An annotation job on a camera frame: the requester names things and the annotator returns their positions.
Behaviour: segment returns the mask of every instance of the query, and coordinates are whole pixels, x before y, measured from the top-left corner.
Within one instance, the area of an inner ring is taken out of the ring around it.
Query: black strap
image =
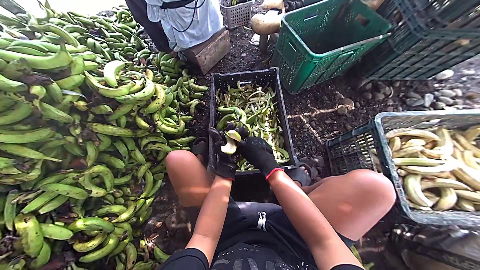
[[[179,1],[172,1],[172,2],[163,2],[161,9],[176,9],[184,7],[195,0],[179,0]]]

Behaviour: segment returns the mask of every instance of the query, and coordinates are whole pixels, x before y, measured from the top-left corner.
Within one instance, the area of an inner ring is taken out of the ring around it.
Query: black glove
[[[228,125],[225,130],[233,129],[233,125]],[[239,155],[237,153],[233,155],[225,154],[221,151],[222,146],[227,144],[225,133],[218,131],[211,127],[208,129],[208,134],[213,140],[214,148],[216,152],[216,173],[225,178],[235,180],[235,172],[237,171],[237,160]]]
[[[247,137],[239,143],[240,154],[255,166],[268,180],[272,172],[282,170],[275,161],[273,150],[270,145],[260,137]]]

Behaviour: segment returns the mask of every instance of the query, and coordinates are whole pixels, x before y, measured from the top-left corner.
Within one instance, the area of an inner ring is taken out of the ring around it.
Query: white plastic basket
[[[223,16],[223,24],[227,29],[233,29],[242,25],[247,25],[252,16],[252,7],[255,0],[245,3],[232,5],[232,0],[221,0],[220,12]]]

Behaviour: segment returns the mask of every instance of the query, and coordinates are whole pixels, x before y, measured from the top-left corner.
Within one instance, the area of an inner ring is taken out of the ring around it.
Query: plastic crate
[[[478,225],[480,224],[480,212],[411,209],[407,204],[406,195],[390,155],[388,141],[385,138],[386,132],[396,128],[425,129],[443,126],[447,129],[466,130],[477,124],[480,124],[480,110],[379,113],[367,124],[327,141],[327,154],[332,174],[341,175],[355,169],[374,170],[370,150],[376,149],[383,174],[395,186],[396,205],[402,215],[424,224]]]
[[[272,63],[291,94],[341,75],[388,37],[389,23],[359,0],[325,0],[287,13]]]
[[[290,160],[287,163],[282,163],[281,167],[284,170],[298,168],[299,161],[295,150],[293,149],[292,136],[290,134],[290,127],[288,125],[287,113],[285,110],[285,104],[283,102],[283,94],[280,88],[280,80],[278,78],[278,68],[273,67],[264,70],[247,71],[228,74],[213,74],[212,86],[210,95],[210,124],[209,127],[215,127],[216,122],[220,114],[216,111],[215,92],[217,89],[220,91],[226,91],[227,86],[237,88],[237,81],[240,81],[240,85],[245,84],[257,84],[264,86],[270,84],[270,87],[275,91],[275,102],[278,109],[277,117],[280,120],[280,124],[283,130],[284,149],[288,152]],[[208,140],[208,171],[212,172],[216,166],[216,153],[214,150],[213,140]],[[237,177],[260,175],[260,171],[250,170],[245,172],[237,172]]]
[[[392,35],[357,69],[383,80],[428,79],[480,52],[480,0],[390,0],[377,10]]]
[[[222,0],[220,2],[220,12],[223,16],[223,24],[227,29],[247,25],[252,16],[252,7],[255,0],[240,3],[234,6],[231,0]]]

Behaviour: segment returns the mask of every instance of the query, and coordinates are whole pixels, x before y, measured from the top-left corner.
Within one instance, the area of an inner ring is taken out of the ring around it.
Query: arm
[[[268,181],[319,269],[331,269],[339,264],[362,267],[310,198],[283,171],[274,171]]]
[[[212,264],[216,245],[222,233],[231,188],[231,179],[218,175],[215,177],[200,209],[192,238],[185,247],[201,250],[207,257],[208,264]]]

